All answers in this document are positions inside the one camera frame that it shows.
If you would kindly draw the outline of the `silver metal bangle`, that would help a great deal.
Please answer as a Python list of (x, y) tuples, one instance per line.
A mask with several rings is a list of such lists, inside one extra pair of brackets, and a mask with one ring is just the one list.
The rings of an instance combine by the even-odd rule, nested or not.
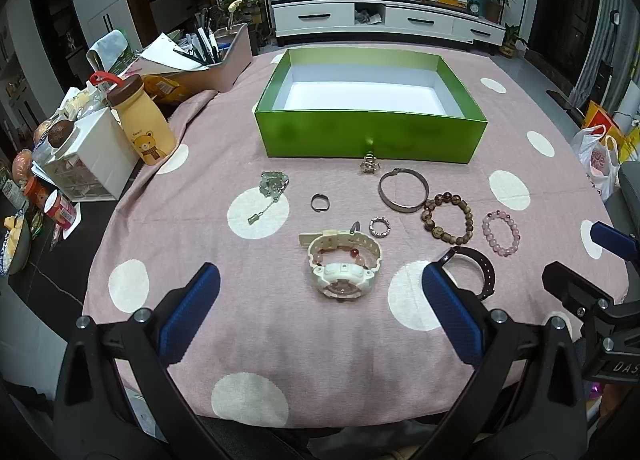
[(398, 213), (420, 211), (429, 194), (426, 177), (414, 168), (393, 168), (378, 180), (378, 196), (382, 203)]

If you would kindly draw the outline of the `small gold brooch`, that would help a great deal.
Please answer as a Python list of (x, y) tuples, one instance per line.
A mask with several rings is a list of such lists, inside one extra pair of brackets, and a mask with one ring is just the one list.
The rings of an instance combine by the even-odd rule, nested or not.
[(378, 163), (378, 159), (375, 157), (372, 152), (368, 152), (362, 159), (360, 163), (360, 172), (362, 174), (376, 174), (381, 168), (381, 165)]

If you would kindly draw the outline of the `white paper sheet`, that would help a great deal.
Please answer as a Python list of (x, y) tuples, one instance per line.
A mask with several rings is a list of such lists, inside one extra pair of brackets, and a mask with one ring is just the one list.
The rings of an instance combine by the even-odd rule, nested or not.
[(137, 67), (142, 76), (206, 69), (205, 64), (196, 61), (174, 41), (171, 41), (166, 34), (161, 34), (147, 48), (142, 50), (138, 57)]

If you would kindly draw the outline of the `yellow bear bottle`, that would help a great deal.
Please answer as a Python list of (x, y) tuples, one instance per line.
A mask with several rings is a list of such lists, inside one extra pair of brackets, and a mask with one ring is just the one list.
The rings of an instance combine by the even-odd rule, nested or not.
[(175, 149), (176, 138), (160, 108), (146, 94), (141, 76), (116, 79), (107, 93), (120, 125), (136, 153), (147, 165), (156, 165)]

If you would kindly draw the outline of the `yellow snack bag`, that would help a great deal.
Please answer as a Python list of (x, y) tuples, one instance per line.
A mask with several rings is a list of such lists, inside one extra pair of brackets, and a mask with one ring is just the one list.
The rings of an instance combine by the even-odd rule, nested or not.
[(193, 96), (192, 90), (166, 76), (142, 76), (143, 88), (159, 105), (178, 106)]

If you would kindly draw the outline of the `small black alarm clock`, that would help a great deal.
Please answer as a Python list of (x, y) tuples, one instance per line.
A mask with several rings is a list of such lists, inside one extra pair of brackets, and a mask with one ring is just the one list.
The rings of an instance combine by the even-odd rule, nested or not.
[(480, 14), (480, 3), (477, 1), (469, 1), (468, 3), (468, 11), (474, 15), (478, 16)]

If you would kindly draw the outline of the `white plastic shopping bag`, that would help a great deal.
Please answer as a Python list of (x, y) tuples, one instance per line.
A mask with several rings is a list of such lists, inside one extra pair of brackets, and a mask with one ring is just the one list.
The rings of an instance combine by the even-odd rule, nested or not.
[(574, 136), (570, 146), (590, 183), (602, 201), (607, 202), (615, 191), (620, 161), (616, 140), (604, 130), (604, 125), (583, 128)]

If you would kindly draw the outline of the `red snack can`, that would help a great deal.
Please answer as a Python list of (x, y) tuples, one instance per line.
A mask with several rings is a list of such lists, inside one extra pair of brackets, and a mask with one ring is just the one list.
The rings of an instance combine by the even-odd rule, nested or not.
[(75, 223), (77, 212), (73, 203), (61, 191), (55, 189), (43, 205), (44, 212), (63, 229), (70, 229)]

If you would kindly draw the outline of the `potted plant by cabinet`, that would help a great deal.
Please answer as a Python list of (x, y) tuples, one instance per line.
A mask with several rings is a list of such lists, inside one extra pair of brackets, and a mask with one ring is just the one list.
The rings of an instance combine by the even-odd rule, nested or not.
[(495, 24), (501, 21), (504, 10), (509, 7), (512, 0), (486, 0), (485, 17)]

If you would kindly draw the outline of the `green cardboard box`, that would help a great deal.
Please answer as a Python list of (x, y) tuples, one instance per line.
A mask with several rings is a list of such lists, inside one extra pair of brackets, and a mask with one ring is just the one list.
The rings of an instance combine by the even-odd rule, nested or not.
[(255, 119), (273, 158), (467, 164), (488, 121), (442, 56), (385, 47), (286, 50)]

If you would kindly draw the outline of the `yellow handled brush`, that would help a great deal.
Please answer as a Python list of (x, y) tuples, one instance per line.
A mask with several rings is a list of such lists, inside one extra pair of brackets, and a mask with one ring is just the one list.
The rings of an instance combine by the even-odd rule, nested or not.
[(227, 30), (231, 31), (232, 26), (234, 24), (234, 14), (236, 10), (243, 5), (243, 0), (235, 0), (231, 2), (228, 6), (228, 22), (227, 22)]

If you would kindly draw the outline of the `white small drawer box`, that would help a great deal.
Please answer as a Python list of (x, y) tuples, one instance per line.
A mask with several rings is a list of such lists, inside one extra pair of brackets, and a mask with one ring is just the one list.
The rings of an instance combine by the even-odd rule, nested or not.
[(139, 161), (110, 108), (74, 124), (70, 141), (38, 165), (73, 202), (118, 200)]

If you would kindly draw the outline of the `white tv cabinet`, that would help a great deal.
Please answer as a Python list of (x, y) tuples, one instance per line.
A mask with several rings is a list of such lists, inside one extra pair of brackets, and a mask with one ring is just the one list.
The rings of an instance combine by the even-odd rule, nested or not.
[(382, 0), (303, 0), (271, 6), (279, 40), (304, 35), (389, 34), (502, 44), (506, 29), (469, 12)]

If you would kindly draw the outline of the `orange paper bag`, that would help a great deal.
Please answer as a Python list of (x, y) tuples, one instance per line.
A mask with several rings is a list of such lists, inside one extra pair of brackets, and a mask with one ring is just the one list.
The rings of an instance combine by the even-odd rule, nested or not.
[(612, 116), (608, 114), (605, 108), (590, 100), (584, 122), (582, 122), (582, 128), (596, 128), (597, 126), (603, 126), (603, 130), (599, 131), (602, 136), (610, 135), (619, 144), (624, 142), (624, 134), (620, 131), (620, 127), (612, 119)]

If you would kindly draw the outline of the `black smart watch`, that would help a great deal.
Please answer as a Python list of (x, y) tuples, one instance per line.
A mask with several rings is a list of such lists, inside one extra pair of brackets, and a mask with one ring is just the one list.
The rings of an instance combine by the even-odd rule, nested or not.
[(446, 267), (451, 261), (472, 270), (482, 280), (482, 288), (476, 294), (480, 301), (487, 300), (495, 293), (495, 267), (485, 254), (469, 246), (452, 246), (439, 260), (439, 264)]

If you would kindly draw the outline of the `white wrist watch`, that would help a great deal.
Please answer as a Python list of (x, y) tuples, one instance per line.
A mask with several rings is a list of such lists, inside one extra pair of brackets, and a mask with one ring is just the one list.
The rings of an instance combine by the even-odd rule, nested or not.
[(370, 293), (382, 268), (383, 250), (358, 230), (303, 232), (299, 244), (306, 250), (311, 282), (326, 298), (356, 301)]

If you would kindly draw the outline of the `pink polka dot tablecloth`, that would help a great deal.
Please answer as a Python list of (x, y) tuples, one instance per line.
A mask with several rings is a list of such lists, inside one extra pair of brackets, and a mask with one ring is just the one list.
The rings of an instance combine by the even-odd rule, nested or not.
[(487, 119), (468, 164), (271, 159), (255, 120), (277, 58), (256, 58), (232, 90), (184, 102), (171, 158), (145, 166), (108, 222), (84, 311), (99, 322), (155, 307), (207, 262), (221, 286), (170, 368), (197, 414), (272, 428), (363, 426), (448, 409), (471, 375), (422, 292), (447, 252), (417, 206), (451, 192), (434, 219), (495, 267), (488, 308), (542, 324), (579, 320), (542, 285), (561, 262), (623, 301), (625, 264), (590, 239), (608, 212), (570, 145), (490, 58), (442, 59)]

